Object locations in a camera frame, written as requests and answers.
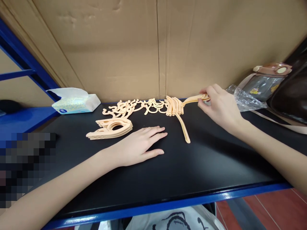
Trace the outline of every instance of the plastic bag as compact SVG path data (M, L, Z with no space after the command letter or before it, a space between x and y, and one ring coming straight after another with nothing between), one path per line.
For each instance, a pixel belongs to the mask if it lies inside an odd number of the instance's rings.
M234 95L240 112L267 108L266 103L260 102L236 85L229 86L226 91Z

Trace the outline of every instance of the hand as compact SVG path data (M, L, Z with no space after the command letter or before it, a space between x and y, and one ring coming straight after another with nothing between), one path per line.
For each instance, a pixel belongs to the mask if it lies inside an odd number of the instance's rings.
M202 89L200 94L207 93L211 99L211 106L198 99L198 107L215 123L232 133L240 128L246 120L241 116L235 98L219 85L214 84Z
M164 127L156 126L142 128L131 133L126 138L106 149L108 157L112 159L115 167L120 167L134 165L164 154L162 149L146 152L154 143L167 135L167 133L160 133L164 130Z

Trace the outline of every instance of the cardboard box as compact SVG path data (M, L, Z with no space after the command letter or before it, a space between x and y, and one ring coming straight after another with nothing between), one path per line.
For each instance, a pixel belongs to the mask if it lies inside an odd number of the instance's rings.
M285 60L307 34L305 4L0 0L0 14L61 86L116 102L189 97Z

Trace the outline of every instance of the tissue box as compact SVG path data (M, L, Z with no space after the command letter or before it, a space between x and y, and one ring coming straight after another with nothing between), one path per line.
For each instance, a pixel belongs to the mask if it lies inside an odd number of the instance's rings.
M93 112L101 103L96 94L88 94L78 88L58 88L49 91L61 97L52 105L60 114Z

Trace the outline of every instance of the tiled floor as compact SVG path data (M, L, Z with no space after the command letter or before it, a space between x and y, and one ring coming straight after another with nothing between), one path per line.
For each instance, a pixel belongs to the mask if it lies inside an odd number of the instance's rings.
M307 196L296 189L243 198L268 230L307 229ZM226 201L217 202L218 219L226 230L241 229Z

